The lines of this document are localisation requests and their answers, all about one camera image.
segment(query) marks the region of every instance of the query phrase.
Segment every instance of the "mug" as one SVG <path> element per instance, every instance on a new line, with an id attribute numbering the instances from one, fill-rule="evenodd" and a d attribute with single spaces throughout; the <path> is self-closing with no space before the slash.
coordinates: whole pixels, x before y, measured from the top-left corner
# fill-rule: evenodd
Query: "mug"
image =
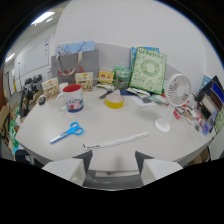
<path id="1" fill-rule="evenodd" d="M 60 107 L 58 99 L 64 97 L 65 106 Z M 82 96 L 82 86 L 79 84 L 72 84 L 65 86 L 57 96 L 57 106 L 59 110 L 67 109 L 68 112 L 75 113 L 83 109 L 83 96 Z"/>
<path id="2" fill-rule="evenodd" d="M 61 83 L 61 84 L 59 85 L 60 93 L 63 92 L 62 90 L 63 90 L 63 88 L 64 88 L 65 86 L 68 86 L 68 83 L 67 83 L 67 82 L 63 82 L 63 83 Z"/>

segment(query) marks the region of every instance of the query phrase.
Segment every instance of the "green book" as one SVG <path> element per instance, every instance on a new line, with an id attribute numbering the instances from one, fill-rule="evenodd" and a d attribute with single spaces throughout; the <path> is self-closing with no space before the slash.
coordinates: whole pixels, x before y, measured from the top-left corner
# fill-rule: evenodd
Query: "green book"
<path id="1" fill-rule="evenodd" d="M 165 54 L 138 47 L 130 87 L 161 94 L 166 72 Z"/>

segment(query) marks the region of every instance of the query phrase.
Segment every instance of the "cup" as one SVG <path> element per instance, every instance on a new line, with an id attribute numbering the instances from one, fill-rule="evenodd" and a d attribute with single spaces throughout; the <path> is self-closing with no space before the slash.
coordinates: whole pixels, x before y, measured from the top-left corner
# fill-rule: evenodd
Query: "cup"
<path id="1" fill-rule="evenodd" d="M 117 71 L 116 87 L 120 90 L 125 90 L 129 86 L 130 74 L 123 71 Z"/>
<path id="2" fill-rule="evenodd" d="M 64 97 L 65 106 L 59 105 L 59 98 Z M 65 86 L 57 96 L 57 106 L 58 110 L 68 110 L 68 112 L 76 113 L 83 109 L 83 95 L 82 95 L 82 86 L 79 84 L 72 84 Z"/>
<path id="3" fill-rule="evenodd" d="M 65 86 L 68 86 L 68 83 L 67 82 L 63 82 L 59 85 L 59 89 L 60 89 L 60 93 L 62 93 L 62 90 Z"/>

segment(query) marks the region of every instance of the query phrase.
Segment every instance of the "ceiling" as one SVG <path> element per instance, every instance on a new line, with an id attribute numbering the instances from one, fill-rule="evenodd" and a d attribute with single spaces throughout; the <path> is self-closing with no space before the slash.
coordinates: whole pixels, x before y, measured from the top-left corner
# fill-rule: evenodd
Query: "ceiling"
<path id="1" fill-rule="evenodd" d="M 50 26 L 58 23 L 58 20 L 64 10 L 64 8 L 68 5 L 70 1 L 65 1 L 59 5 L 57 5 L 54 8 L 49 9 L 47 12 L 55 12 L 55 14 L 52 16 L 53 19 L 48 22 L 45 23 L 45 21 L 47 19 L 45 19 L 43 22 L 36 24 L 36 26 L 34 25 L 30 25 L 29 27 L 27 27 L 26 30 L 24 30 L 23 33 L 20 34 L 20 36 L 18 37 L 18 39 L 16 40 L 16 42 L 12 45 L 12 47 L 9 49 L 8 53 L 7 53 L 7 57 L 10 56 L 11 54 L 15 53 L 15 56 L 18 55 L 18 53 L 40 32 L 42 32 L 43 30 L 49 28 Z M 9 64 L 11 64 L 14 59 L 15 56 L 8 62 L 5 63 L 5 66 L 8 66 Z"/>

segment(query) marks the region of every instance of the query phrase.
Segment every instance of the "white wall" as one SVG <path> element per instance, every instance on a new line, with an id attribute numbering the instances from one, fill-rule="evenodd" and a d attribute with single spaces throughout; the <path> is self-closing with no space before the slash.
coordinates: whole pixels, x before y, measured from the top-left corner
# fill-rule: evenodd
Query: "white wall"
<path id="1" fill-rule="evenodd" d="M 30 48 L 32 48 L 35 44 L 43 40 L 44 38 L 50 36 L 49 41 L 49 64 L 48 66 L 44 66 L 42 68 L 36 69 L 30 73 L 27 73 L 26 75 L 21 77 L 21 85 L 24 86 L 25 80 L 27 78 L 33 78 L 35 75 L 42 75 L 43 81 L 46 81 L 47 78 L 47 72 L 49 71 L 49 68 L 51 68 L 51 56 L 55 53 L 55 31 L 56 31 L 57 24 L 54 24 L 53 26 L 49 27 L 48 29 L 42 31 L 37 36 L 35 36 L 16 56 L 15 61 L 17 58 L 20 58 L 21 55 L 23 55 L 25 52 L 27 52 Z M 21 91 L 20 86 L 20 80 L 16 80 L 16 89 L 17 91 Z"/>
<path id="2" fill-rule="evenodd" d="M 73 0 L 58 22 L 55 44 L 96 43 L 158 47 L 167 64 L 198 91 L 205 71 L 200 31 L 182 14 L 153 0 Z"/>
<path id="3" fill-rule="evenodd" d="M 5 67 L 5 70 L 6 72 L 9 72 L 9 87 L 10 87 L 10 91 L 11 91 L 11 95 L 15 92 L 14 90 L 14 85 L 13 85 L 13 77 L 12 77 L 12 70 L 14 68 L 14 64 L 13 62 L 8 64 L 6 67 Z"/>

